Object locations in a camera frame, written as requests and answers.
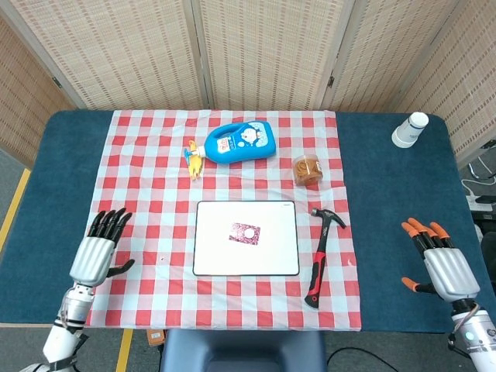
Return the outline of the silver right robot hand orange fingertips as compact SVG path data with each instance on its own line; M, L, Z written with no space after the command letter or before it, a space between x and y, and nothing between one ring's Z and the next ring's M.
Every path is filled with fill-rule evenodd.
M431 222L425 226L410 218L401 227L414 242L430 277L428 284L403 277L405 287L416 293L438 295L448 303L477 297L481 289L466 257L440 224Z

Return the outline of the silver left robot hand black fingers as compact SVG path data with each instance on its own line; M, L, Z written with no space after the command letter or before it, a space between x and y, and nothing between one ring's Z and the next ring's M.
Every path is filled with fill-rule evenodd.
M96 288L106 278L124 274L133 266L135 260L129 259L121 266L110 267L115 248L132 215L121 208L101 211L95 216L71 266L70 277L75 284Z

